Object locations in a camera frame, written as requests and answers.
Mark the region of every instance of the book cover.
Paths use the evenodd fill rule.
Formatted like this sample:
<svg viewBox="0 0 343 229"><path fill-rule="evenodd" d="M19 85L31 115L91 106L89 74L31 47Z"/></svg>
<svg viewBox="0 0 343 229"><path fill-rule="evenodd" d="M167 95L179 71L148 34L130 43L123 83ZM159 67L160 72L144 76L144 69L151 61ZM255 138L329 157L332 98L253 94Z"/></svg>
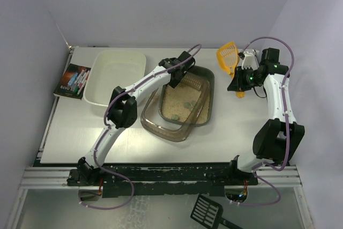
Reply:
<svg viewBox="0 0 343 229"><path fill-rule="evenodd" d="M82 99L85 84L91 68L76 64L69 64L61 80L55 88L54 95L57 97L68 97Z"/></svg>

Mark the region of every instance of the white table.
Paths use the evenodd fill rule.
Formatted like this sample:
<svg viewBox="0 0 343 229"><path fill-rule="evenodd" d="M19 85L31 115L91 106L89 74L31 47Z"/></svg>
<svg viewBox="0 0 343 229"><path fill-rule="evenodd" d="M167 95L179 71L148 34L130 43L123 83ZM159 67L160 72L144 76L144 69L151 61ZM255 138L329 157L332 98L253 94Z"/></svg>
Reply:
<svg viewBox="0 0 343 229"><path fill-rule="evenodd" d="M76 48L71 63L91 67L97 54L108 48ZM178 57L185 49L128 48L143 53L145 74L167 57ZM216 49L202 49L196 64L215 75L212 118L194 128L180 143L169 142L143 129L140 120L120 135L106 162L226 162L236 155L251 151L253 138L268 119L267 102L246 92L238 99L227 92L231 78L217 63ZM139 105L138 115L146 100ZM60 98L44 145L42 164L76 163L94 144L103 128L102 117L96 115L84 100Z"/></svg>

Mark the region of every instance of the black mounting plate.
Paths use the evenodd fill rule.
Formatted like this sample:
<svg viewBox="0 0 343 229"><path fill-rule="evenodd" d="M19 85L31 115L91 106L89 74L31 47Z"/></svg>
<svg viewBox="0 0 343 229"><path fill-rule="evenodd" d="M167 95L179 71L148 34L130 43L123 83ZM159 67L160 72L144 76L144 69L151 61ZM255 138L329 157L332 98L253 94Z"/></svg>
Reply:
<svg viewBox="0 0 343 229"><path fill-rule="evenodd" d="M236 174L235 160L231 162L210 163L170 163L170 164L113 164L104 165L106 169L123 174L133 181L135 195L182 195L209 194L224 196L224 186L257 185L251 173ZM112 198L131 194L130 184L109 173L103 178L103 197ZM68 186L89 186L76 169L70 171Z"/></svg>

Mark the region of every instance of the clump in litter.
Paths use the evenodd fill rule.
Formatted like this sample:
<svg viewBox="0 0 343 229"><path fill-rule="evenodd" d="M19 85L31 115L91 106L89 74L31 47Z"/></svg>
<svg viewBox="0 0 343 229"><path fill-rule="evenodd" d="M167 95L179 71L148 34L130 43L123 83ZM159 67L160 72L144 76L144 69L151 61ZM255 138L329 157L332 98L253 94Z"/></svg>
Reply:
<svg viewBox="0 0 343 229"><path fill-rule="evenodd" d="M191 107L191 104L189 102L185 102L185 104L183 104L184 108L190 108Z"/></svg>
<svg viewBox="0 0 343 229"><path fill-rule="evenodd" d="M178 115L172 115L171 119L175 120L175 121L178 121L180 119L180 117Z"/></svg>

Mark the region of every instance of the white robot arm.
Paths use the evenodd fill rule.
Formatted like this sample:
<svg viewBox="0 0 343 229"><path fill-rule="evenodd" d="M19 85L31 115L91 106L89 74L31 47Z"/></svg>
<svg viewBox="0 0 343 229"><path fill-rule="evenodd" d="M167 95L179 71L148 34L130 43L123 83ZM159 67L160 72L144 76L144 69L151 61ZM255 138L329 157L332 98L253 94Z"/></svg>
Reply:
<svg viewBox="0 0 343 229"><path fill-rule="evenodd" d="M150 77L150 75L154 75L155 73L158 73L165 69L166 68L160 67L160 66L155 67L155 69L151 73L149 73L147 76L145 76L144 78L142 78L140 81L136 82L135 84L129 87L126 87L125 90L127 92L130 92L130 90L133 89L135 85L138 85L140 82ZM164 72L156 77L149 79L144 85L137 88L134 92L128 93L128 95L130 97L134 97L137 102L137 105L139 105L141 101L145 99L147 96L149 96L154 90L158 89L159 87L162 87L164 84L168 84L169 82L170 82L170 74L168 72ZM95 141L93 147L84 156L88 165L92 166L93 168L98 168L98 165L95 163L94 158L93 158L94 149L97 146L98 142L101 141L96 151L96 159L99 165L103 165L105 158L109 150L112 148L114 142L117 140L119 135L125 130L124 127L116 128L115 124L111 120L107 120L107 121L108 123L110 123L111 129L107 131L108 129L107 127L103 128L101 134Z"/></svg>
<svg viewBox="0 0 343 229"><path fill-rule="evenodd" d="M288 157L288 161L304 136L304 126L296 123L290 106L289 77L282 84L287 71L288 67L279 63L279 50L273 48L263 50L258 69L236 67L235 76L228 91L244 92L255 86L263 86L269 110L269 119L255 136L251 151L236 159L239 171L251 173L253 168L261 163L283 162L285 157ZM290 131L287 154L285 105Z"/></svg>
<svg viewBox="0 0 343 229"><path fill-rule="evenodd" d="M89 184L98 179L99 166L103 165L119 135L136 121L137 105L165 84L175 88L194 64L193 56L197 51L193 55L184 51L178 58L166 58L140 81L125 89L118 86L113 90L104 118L107 126L102 130L92 148L79 159L77 164L78 172Z"/></svg>

